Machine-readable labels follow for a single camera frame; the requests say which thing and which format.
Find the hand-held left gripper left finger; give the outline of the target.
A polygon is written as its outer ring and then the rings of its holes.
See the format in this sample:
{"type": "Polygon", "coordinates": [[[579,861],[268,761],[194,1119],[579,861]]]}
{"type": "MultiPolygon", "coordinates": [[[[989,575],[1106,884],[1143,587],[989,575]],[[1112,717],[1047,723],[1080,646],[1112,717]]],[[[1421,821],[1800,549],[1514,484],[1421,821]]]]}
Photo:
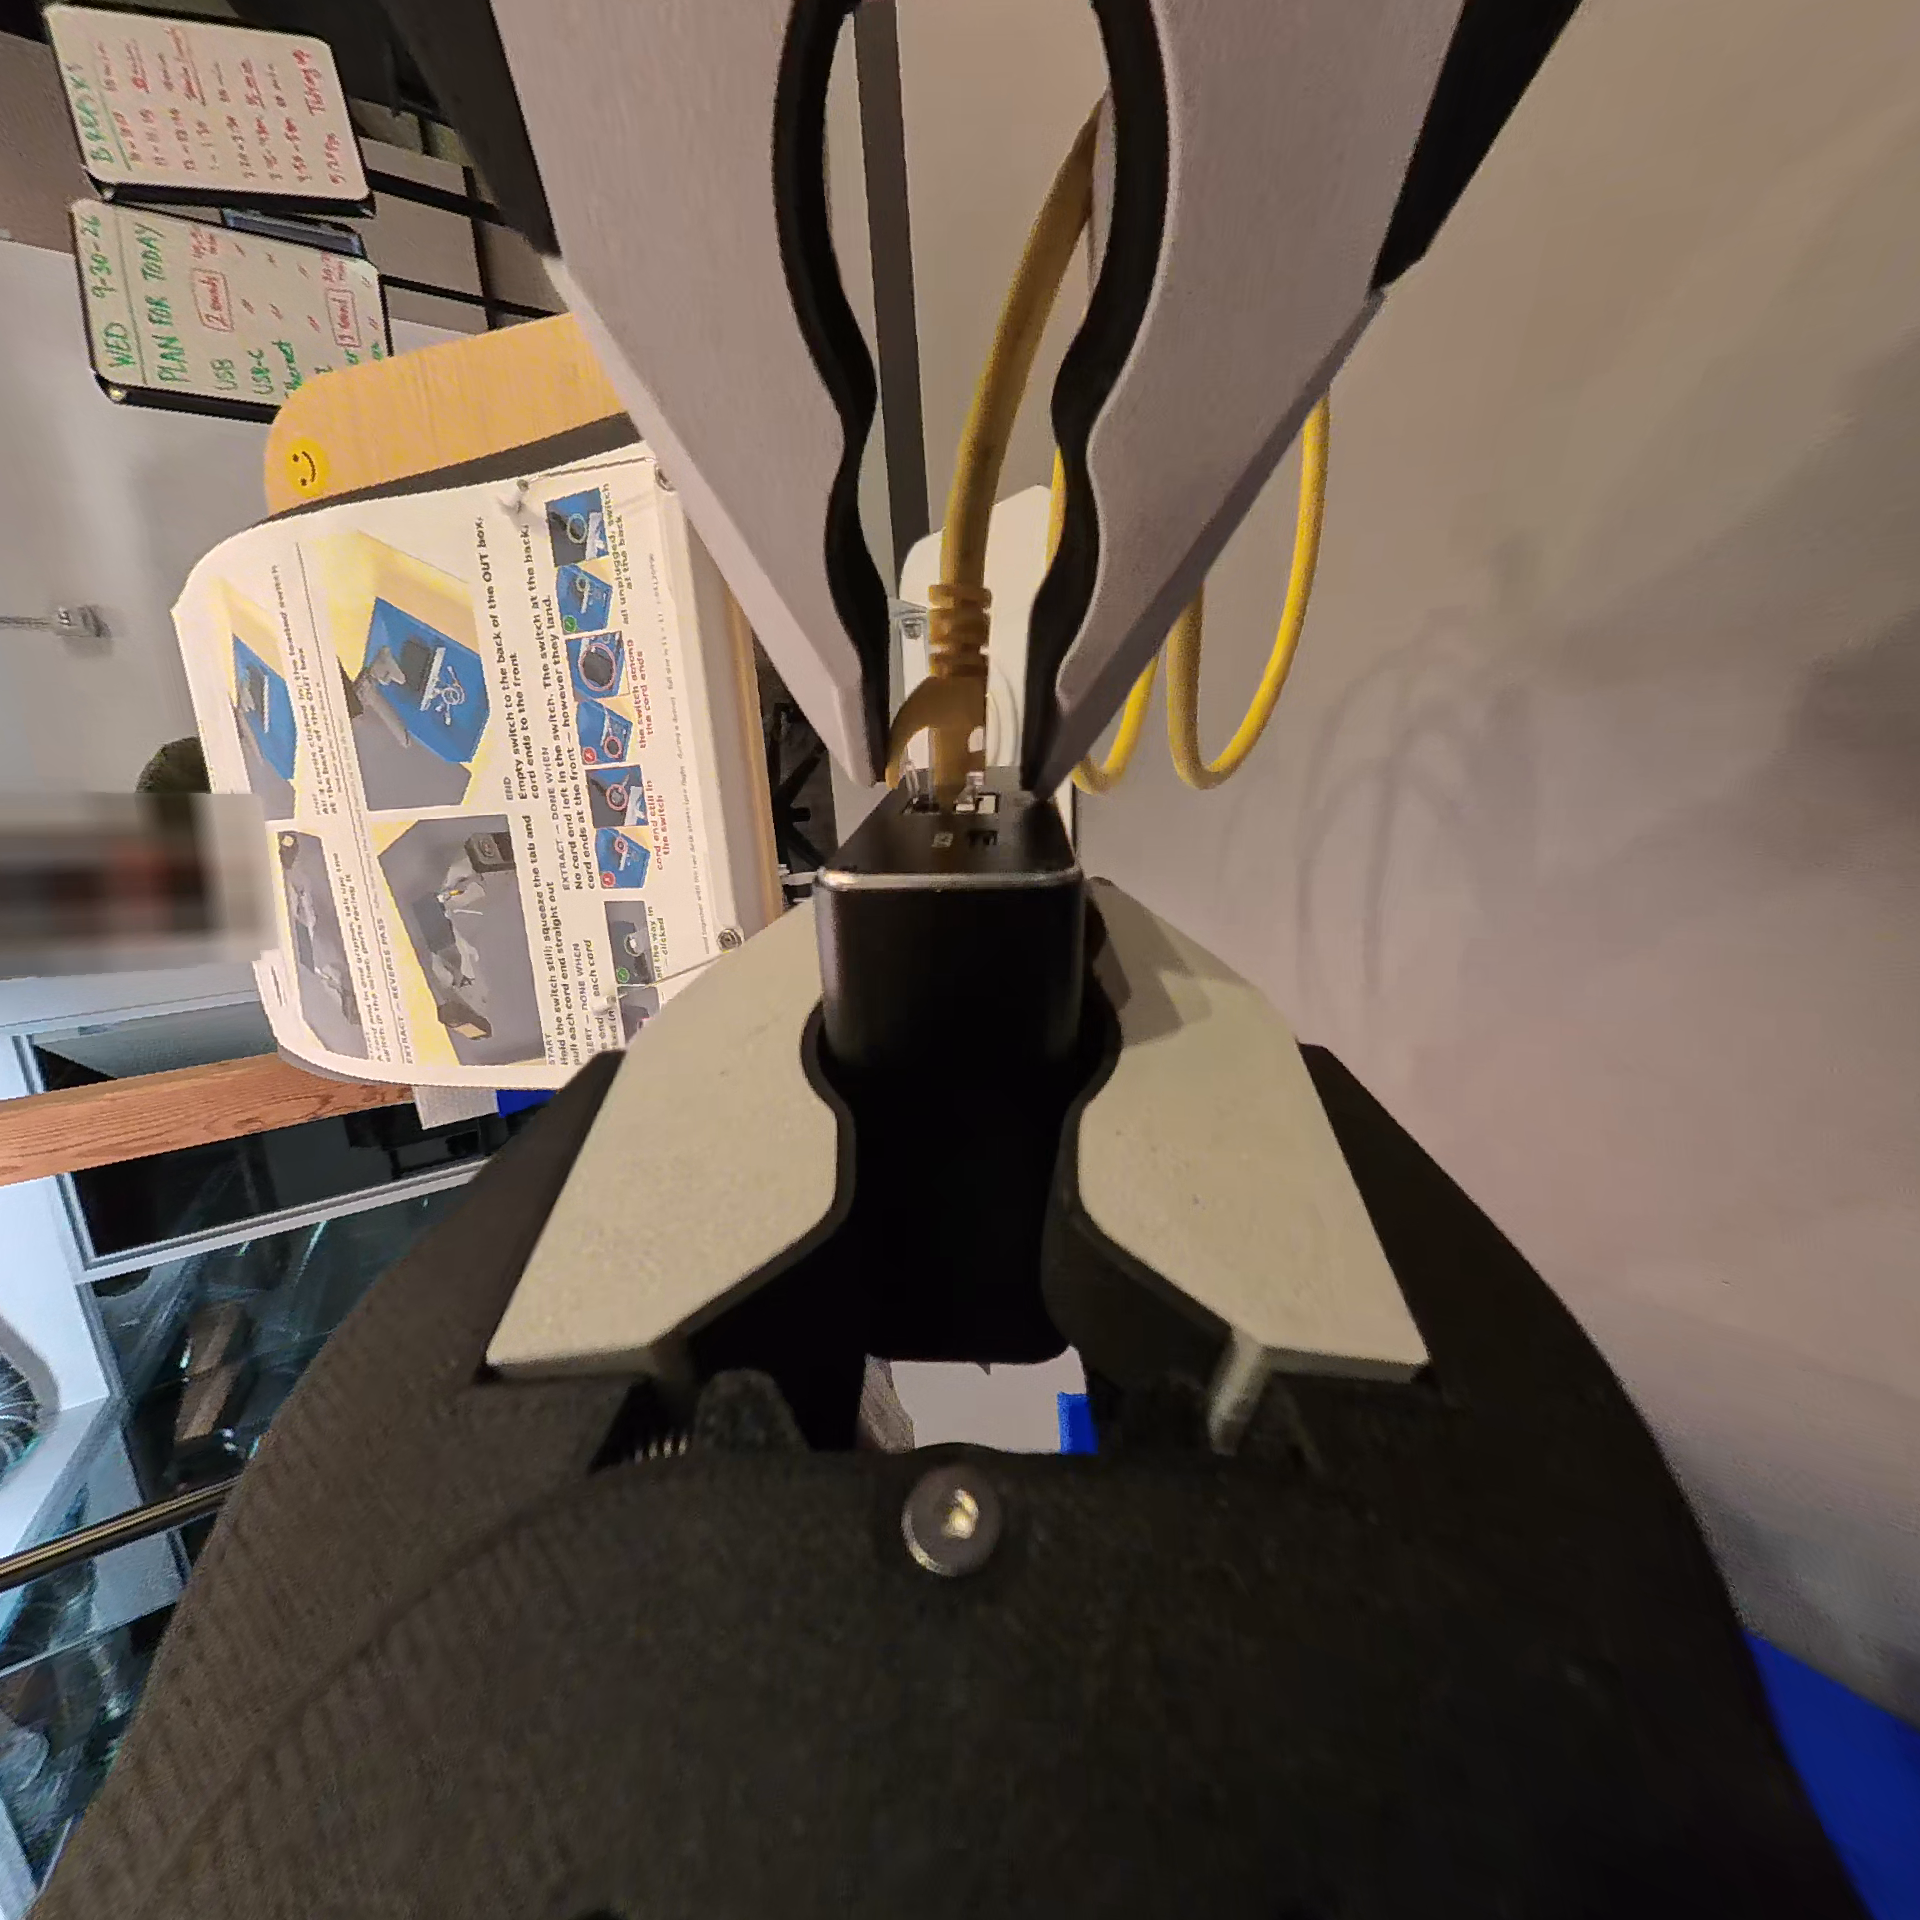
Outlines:
{"type": "Polygon", "coordinates": [[[698,1342],[771,1305],[841,1207],[841,1115],[807,1055],[820,996],[807,902],[667,999],[539,1191],[483,1174],[516,1255],[484,1386],[631,1381],[693,1412],[698,1342]]]}

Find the blue plastic bin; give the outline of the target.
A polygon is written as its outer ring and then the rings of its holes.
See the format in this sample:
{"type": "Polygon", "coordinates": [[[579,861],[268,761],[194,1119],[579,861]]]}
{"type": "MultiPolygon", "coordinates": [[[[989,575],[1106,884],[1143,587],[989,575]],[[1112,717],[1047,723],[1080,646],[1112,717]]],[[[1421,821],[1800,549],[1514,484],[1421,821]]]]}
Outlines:
{"type": "Polygon", "coordinates": [[[1916,1734],[1741,1630],[1605,1367],[1277,1382],[1025,1498],[1069,1916],[1916,1916],[1916,1734]]]}

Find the small whiteboard red writing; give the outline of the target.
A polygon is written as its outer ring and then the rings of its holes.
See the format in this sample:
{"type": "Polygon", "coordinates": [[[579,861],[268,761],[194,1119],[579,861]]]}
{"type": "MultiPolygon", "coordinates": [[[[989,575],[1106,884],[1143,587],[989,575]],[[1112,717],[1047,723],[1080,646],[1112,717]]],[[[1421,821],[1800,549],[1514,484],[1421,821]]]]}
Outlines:
{"type": "Polygon", "coordinates": [[[41,21],[104,202],[370,211],[324,39],[128,6],[44,4],[41,21]]]}

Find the wooden post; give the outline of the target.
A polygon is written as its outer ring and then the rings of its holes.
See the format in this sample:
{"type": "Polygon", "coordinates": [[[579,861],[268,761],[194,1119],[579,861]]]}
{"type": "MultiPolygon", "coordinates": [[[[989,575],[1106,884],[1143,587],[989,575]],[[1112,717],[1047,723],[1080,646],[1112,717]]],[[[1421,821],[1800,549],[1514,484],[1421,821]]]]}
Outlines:
{"type": "Polygon", "coordinates": [[[415,1101],[408,1086],[336,1079],[275,1053],[8,1097],[3,1187],[415,1101]]]}

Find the wooden display board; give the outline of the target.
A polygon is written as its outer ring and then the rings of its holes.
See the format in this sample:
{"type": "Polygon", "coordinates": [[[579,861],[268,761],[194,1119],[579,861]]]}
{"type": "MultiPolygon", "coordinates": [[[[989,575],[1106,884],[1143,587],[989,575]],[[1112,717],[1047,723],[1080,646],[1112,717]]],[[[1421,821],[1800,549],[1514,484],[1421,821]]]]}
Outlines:
{"type": "MultiPolygon", "coordinates": [[[[271,425],[268,514],[343,499],[521,481],[644,444],[571,316],[453,337],[379,363],[319,374],[271,425]]],[[[733,902],[722,945],[784,911],[753,623],[696,530],[687,575],[705,661],[716,790],[733,902]]]]}

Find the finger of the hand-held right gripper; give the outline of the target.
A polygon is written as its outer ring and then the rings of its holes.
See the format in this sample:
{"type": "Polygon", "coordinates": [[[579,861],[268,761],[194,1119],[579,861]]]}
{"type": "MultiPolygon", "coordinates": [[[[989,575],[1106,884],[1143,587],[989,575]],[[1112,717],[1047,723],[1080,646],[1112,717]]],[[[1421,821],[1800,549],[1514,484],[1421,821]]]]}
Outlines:
{"type": "Polygon", "coordinates": [[[1096,4],[1112,213],[1057,378],[1025,783],[1068,780],[1377,306],[1452,2],[1096,4]]]}
{"type": "Polygon", "coordinates": [[[527,2],[497,29],[565,300],[828,753],[880,780],[874,355],[828,203],[853,4],[527,2]]]}

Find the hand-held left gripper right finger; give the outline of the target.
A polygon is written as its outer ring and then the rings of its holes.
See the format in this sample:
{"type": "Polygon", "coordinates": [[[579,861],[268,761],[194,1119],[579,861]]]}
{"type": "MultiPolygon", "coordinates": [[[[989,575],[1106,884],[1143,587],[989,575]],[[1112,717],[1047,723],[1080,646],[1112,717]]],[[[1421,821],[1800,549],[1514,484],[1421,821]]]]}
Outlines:
{"type": "Polygon", "coordinates": [[[1113,881],[1089,883],[1096,1062],[1064,1122],[1043,1301],[1093,1375],[1179,1386],[1233,1454],[1283,1375],[1429,1362],[1290,1021],[1113,881]]]}

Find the large whiteboard green writing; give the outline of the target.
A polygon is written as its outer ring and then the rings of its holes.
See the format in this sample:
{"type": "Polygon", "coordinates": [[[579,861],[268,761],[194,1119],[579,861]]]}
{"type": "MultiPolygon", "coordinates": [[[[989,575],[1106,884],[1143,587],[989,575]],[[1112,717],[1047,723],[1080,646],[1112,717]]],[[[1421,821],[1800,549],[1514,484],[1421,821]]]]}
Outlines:
{"type": "Polygon", "coordinates": [[[316,378],[394,357],[387,289],[362,257],[96,198],[67,217],[111,399],[272,420],[316,378]]]}

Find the printed instruction sheet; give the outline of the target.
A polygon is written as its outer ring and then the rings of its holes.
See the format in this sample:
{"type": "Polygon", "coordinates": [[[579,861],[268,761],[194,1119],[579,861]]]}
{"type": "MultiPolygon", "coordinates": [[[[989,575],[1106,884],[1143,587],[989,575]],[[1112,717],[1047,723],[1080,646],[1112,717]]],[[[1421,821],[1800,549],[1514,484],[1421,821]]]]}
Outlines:
{"type": "Polygon", "coordinates": [[[177,598],[306,1065],[561,1089],[780,916],[744,614],[648,445],[551,449],[261,522],[177,598]]]}

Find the black ethernet splitter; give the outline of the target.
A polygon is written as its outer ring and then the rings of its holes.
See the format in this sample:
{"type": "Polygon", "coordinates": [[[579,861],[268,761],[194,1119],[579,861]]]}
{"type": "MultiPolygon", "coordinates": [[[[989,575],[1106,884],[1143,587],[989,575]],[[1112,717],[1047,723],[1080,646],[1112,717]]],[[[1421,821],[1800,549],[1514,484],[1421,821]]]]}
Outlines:
{"type": "Polygon", "coordinates": [[[1066,1348],[1043,1238],[1076,1073],[1089,897],[1052,801],[904,783],[824,865],[819,1062],[841,1115],[824,1274],[866,1354],[1066,1348]]]}

